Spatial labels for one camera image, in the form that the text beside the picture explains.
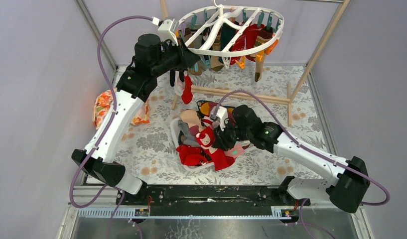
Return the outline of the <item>red white sock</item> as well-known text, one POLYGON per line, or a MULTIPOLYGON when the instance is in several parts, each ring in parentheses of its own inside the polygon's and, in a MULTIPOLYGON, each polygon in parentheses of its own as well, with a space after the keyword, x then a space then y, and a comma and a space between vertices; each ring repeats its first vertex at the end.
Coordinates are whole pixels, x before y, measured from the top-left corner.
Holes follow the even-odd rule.
POLYGON ((193 99, 192 81, 188 75, 184 77, 184 90, 181 99, 185 104, 189 104, 193 99))

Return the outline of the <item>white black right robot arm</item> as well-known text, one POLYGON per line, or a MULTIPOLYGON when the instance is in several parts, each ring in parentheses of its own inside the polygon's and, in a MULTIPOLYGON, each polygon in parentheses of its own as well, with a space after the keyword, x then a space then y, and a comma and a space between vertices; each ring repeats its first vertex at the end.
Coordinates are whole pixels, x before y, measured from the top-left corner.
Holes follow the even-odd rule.
POLYGON ((256 148, 292 159, 320 176, 287 176, 277 195, 284 205, 296 199, 328 200, 347 213, 355 213, 370 186, 363 177, 368 174, 364 160, 356 156, 349 160, 301 142, 278 123, 263 122, 246 105, 235 107, 231 114, 219 107, 211 111, 210 119, 218 123, 214 129, 215 147, 231 149, 235 143, 248 140, 256 148))

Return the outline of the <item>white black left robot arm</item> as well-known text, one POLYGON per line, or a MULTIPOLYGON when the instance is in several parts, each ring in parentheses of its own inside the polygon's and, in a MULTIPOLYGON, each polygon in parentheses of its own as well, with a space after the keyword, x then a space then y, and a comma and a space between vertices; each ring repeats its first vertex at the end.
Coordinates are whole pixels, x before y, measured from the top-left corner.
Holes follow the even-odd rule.
POLYGON ((116 85, 109 112, 85 148, 73 151, 73 161, 88 175, 127 192, 132 203, 142 204, 147 194, 145 183, 114 162, 116 150, 134 116, 157 87, 158 77, 169 72, 173 85, 176 72, 183 73, 199 59, 180 37, 161 41, 155 34, 140 36, 135 55, 116 85))

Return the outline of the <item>white sock black stripes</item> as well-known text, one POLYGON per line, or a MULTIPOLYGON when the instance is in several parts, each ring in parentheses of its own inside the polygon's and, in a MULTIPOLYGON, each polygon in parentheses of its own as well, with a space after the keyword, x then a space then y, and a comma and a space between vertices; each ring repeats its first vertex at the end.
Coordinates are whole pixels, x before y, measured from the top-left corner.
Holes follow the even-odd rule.
POLYGON ((185 89, 185 83, 181 81, 179 74, 176 73, 174 81, 174 92, 177 96, 181 97, 185 89))

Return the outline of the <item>large red sock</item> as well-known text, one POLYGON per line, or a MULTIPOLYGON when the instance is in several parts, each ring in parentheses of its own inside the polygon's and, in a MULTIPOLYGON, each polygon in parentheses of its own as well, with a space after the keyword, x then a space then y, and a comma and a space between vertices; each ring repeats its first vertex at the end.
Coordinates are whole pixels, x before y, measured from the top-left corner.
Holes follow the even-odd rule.
POLYGON ((206 127, 195 135, 195 139, 203 151, 210 156, 214 162, 216 171, 228 168, 235 163, 235 158, 227 156, 220 148, 215 148, 215 134, 211 127, 206 127))

